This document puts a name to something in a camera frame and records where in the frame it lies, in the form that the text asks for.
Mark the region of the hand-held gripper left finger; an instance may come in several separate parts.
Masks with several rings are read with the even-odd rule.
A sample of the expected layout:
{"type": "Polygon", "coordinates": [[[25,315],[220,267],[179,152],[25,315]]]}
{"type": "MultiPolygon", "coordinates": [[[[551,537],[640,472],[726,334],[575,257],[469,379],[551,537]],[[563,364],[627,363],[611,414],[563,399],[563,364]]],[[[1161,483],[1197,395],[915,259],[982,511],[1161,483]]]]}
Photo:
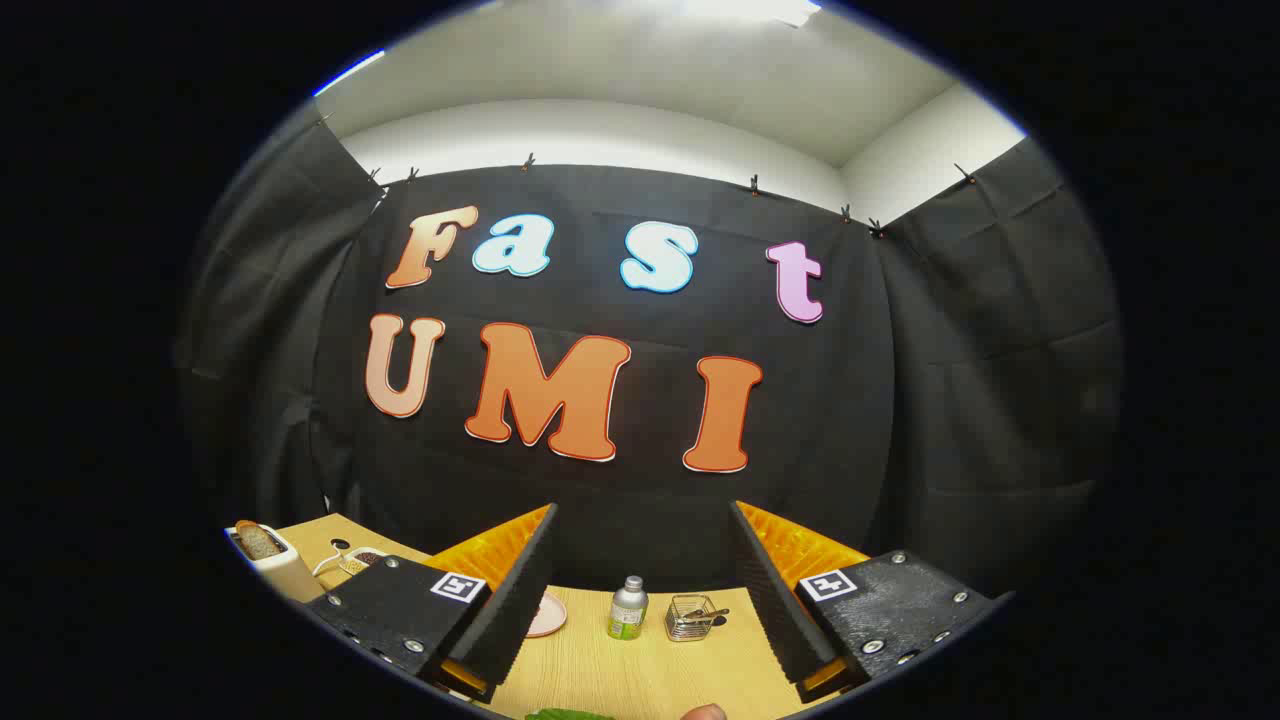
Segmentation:
{"type": "Polygon", "coordinates": [[[404,675],[488,703],[550,582],[557,514],[547,503],[425,562],[388,553],[305,609],[404,675]]]}

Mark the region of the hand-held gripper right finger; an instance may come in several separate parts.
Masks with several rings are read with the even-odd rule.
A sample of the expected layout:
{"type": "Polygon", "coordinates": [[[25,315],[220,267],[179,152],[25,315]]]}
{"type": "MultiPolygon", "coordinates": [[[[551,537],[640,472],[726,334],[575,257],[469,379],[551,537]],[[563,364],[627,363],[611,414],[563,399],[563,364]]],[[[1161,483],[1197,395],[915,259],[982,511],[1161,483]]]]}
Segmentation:
{"type": "Polygon", "coordinates": [[[730,528],[739,582],[804,703],[899,675],[1012,601],[914,551],[869,556],[744,501],[730,528]]]}

